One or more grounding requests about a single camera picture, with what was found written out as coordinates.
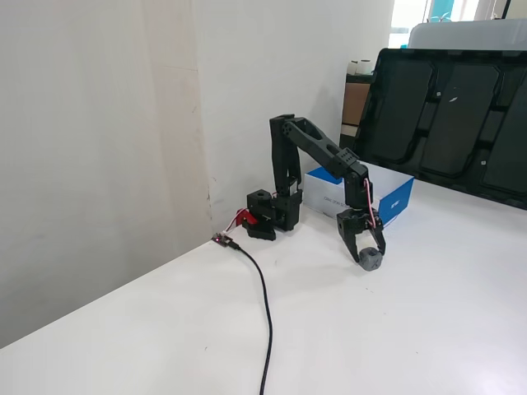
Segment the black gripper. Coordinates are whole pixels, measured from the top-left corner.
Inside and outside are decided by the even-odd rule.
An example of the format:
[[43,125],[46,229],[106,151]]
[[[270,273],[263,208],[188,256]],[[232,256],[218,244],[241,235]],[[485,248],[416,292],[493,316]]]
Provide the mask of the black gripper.
[[347,209],[337,214],[337,224],[338,233],[356,263],[360,262],[357,235],[366,230],[370,231],[379,253],[382,256],[385,255],[386,242],[383,235],[382,220],[376,209]]

